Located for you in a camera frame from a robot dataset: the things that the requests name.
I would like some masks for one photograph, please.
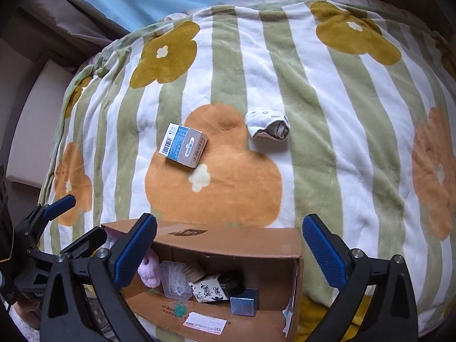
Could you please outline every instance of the clear plastic container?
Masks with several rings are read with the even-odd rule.
[[[161,284],[166,297],[173,300],[188,301],[193,295],[183,273],[185,267],[186,264],[182,262],[163,261],[160,264]]]

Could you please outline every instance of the pink plush toy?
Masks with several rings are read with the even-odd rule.
[[[108,227],[105,227],[104,230],[108,234],[108,239],[103,247],[110,249],[122,233]],[[156,288],[160,285],[160,261],[152,248],[147,250],[140,267],[138,267],[138,274],[146,287]]]

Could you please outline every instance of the metallic blue box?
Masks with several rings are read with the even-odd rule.
[[[259,304],[259,291],[248,288],[241,294],[230,298],[231,313],[241,316],[255,316]]]

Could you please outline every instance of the blanket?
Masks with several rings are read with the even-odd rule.
[[[143,212],[261,227],[315,212],[350,248],[403,255],[420,333],[435,328],[456,292],[456,67],[409,17],[330,0],[222,5],[112,43],[65,94],[40,202],[77,204],[42,250]],[[248,137],[253,107],[283,111],[288,140]],[[208,135],[197,169],[158,154],[169,123]],[[307,247],[304,288],[298,340],[311,306],[337,295]]]

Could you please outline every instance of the silver bolt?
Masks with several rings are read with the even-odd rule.
[[[401,255],[395,255],[394,260],[398,264],[403,264],[404,263],[404,257],[402,257]]]
[[[100,248],[97,250],[97,257],[105,258],[108,255],[108,250],[106,248]]]
[[[354,258],[361,258],[364,256],[364,252],[361,249],[355,248],[352,250],[352,255]]]
[[[65,259],[65,253],[59,253],[56,257],[56,261],[58,263],[63,262],[64,259]]]

